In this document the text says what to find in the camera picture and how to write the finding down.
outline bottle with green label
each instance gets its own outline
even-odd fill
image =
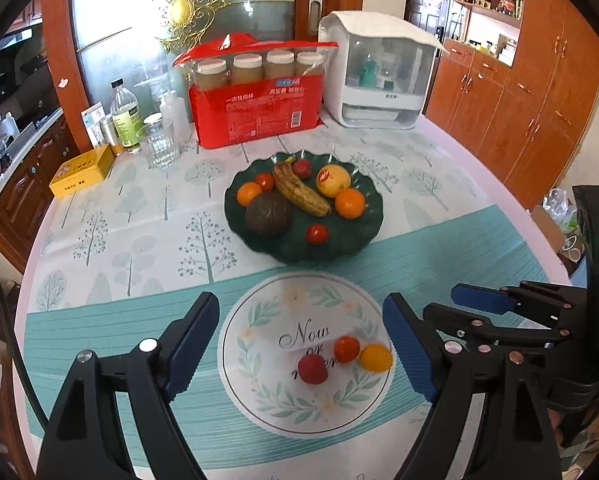
[[[137,134],[143,126],[137,98],[130,90],[124,88],[124,80],[117,79],[110,83],[115,95],[110,104],[110,113],[115,123],[119,142],[129,153],[141,150]]]

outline clear glass cup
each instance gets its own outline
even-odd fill
[[[161,114],[148,116],[137,137],[151,170],[163,170],[180,156],[172,121]]]

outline white storage box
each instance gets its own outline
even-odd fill
[[[339,44],[324,82],[324,103],[339,123],[413,127],[443,48],[435,36],[380,12],[336,10],[320,22],[319,41]]]

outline yellow tin box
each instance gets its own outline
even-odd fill
[[[50,181],[50,190],[58,198],[105,180],[115,156],[110,146],[100,146],[63,163]]]

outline barcode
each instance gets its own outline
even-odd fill
[[[293,112],[290,116],[290,127],[297,128],[301,124],[301,112]]]

